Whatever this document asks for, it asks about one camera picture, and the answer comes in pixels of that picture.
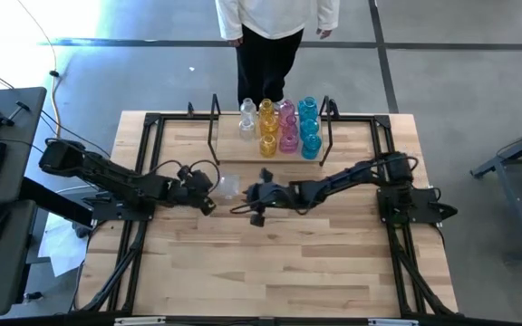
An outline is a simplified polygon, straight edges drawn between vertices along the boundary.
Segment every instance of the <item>person's hand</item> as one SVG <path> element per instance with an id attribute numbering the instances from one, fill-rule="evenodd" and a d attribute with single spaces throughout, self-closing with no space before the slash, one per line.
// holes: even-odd
<path id="1" fill-rule="evenodd" d="M 316 34 L 320 34 L 319 36 L 319 39 L 320 40 L 323 40 L 324 38 L 327 38 L 327 37 L 330 37 L 330 35 L 332 34 L 332 31 L 322 31 L 321 29 L 317 29 L 317 31 L 315 31 Z"/>
<path id="2" fill-rule="evenodd" d="M 239 45 L 241 45 L 243 43 L 243 37 L 239 37 L 236 40 L 231 40 L 228 43 L 231 46 L 239 47 Z"/>

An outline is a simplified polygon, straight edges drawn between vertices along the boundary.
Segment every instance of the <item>black pants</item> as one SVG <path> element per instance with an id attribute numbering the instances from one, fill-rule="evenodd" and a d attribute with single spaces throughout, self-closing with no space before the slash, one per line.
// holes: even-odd
<path id="1" fill-rule="evenodd" d="M 251 98 L 283 99 L 285 76 L 294 65 L 295 53 L 304 34 L 301 30 L 278 40 L 268 40 L 243 26 L 243 43 L 237 47 L 239 105 Z"/>

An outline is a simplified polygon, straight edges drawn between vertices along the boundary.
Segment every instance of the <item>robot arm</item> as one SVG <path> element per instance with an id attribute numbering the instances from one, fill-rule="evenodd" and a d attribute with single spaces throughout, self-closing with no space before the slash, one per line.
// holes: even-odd
<path id="1" fill-rule="evenodd" d="M 326 177 L 319 181 L 293 181 L 287 187 L 273 182 L 273 175 L 263 169 L 261 179 L 246 191 L 246 204 L 231 209 L 233 214 L 245 214 L 255 211 L 251 224 L 263 226 L 263 213 L 267 207 L 293 209 L 299 215 L 307 214 L 312 208 L 322 204 L 330 195 L 350 187 L 362 184 L 377 186 L 408 185 L 412 182 L 412 170 L 409 160 L 418 160 L 400 152 L 387 153 L 380 159 L 371 159 L 356 163 L 353 167 Z M 379 176 L 372 171 L 381 167 L 387 173 Z"/>
<path id="2" fill-rule="evenodd" d="M 111 192 L 127 207 L 142 210 L 155 203 L 167 207 L 176 205 L 199 208 L 209 215 L 216 207 L 208 197 L 213 184 L 200 170 L 180 168 L 178 179 L 159 176 L 155 171 L 141 175 L 110 162 L 100 154 L 86 151 L 77 141 L 48 139 L 40 160 L 40 168 L 61 177 L 79 177 Z"/>

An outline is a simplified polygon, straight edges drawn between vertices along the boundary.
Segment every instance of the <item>yellow glass bottle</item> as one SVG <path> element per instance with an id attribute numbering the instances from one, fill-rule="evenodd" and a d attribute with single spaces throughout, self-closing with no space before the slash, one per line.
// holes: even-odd
<path id="1" fill-rule="evenodd" d="M 273 135 L 265 135 L 259 140 L 259 151 L 265 158 L 272 158 L 277 151 L 277 139 Z"/>
<path id="2" fill-rule="evenodd" d="M 275 115 L 273 102 L 269 99 L 264 99 L 259 104 L 259 118 L 269 117 Z"/>
<path id="3" fill-rule="evenodd" d="M 279 119 L 275 115 L 260 117 L 261 136 L 272 135 L 277 138 L 279 130 Z"/>

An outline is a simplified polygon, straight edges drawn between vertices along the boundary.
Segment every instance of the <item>desk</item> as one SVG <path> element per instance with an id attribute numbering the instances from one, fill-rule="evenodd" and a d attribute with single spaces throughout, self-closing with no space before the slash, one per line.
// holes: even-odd
<path id="1" fill-rule="evenodd" d="M 0 315 L 8 312 L 13 303 L 20 303 L 24 294 L 27 282 L 24 268 L 28 266 L 25 257 L 36 205 L 31 200 L 24 200 L 9 204 L 8 209 L 10 216 L 0 240 Z"/>
<path id="2" fill-rule="evenodd" d="M 114 162 L 134 168 L 145 113 L 122 113 L 111 157 Z M 390 117 L 396 149 L 420 159 L 414 171 L 415 186 L 427 186 L 413 116 Z M 334 146 L 322 168 L 311 163 L 270 162 L 223 163 L 219 168 L 222 173 L 239 175 L 241 190 L 258 180 L 262 167 L 269 168 L 274 181 L 281 184 L 323 178 L 372 158 L 369 127 L 349 123 L 332 123 Z M 153 131 L 149 149 L 154 137 Z M 211 159 L 207 138 L 207 121 L 167 121 L 159 161 L 177 159 L 190 164 Z M 144 163 L 146 172 L 149 152 Z M 198 167 L 215 177 L 208 165 Z M 167 165 L 159 173 L 171 175 L 177 169 Z M 158 207 L 144 245 L 134 314 L 399 317 L 388 236 L 379 222 L 375 189 L 371 185 L 348 189 L 304 217 L 269 209 L 264 228 L 249 225 L 248 216 L 228 213 L 241 204 L 243 196 L 231 200 L 213 196 L 217 210 L 209 217 L 197 209 Z M 107 222 L 91 240 L 80 280 L 80 305 L 90 301 L 112 272 L 122 225 Z M 429 225 L 411 228 L 421 274 L 445 305 L 456 311 L 439 234 Z M 124 274 L 119 307 L 127 278 Z M 414 306 L 407 276 L 405 280 Z"/>

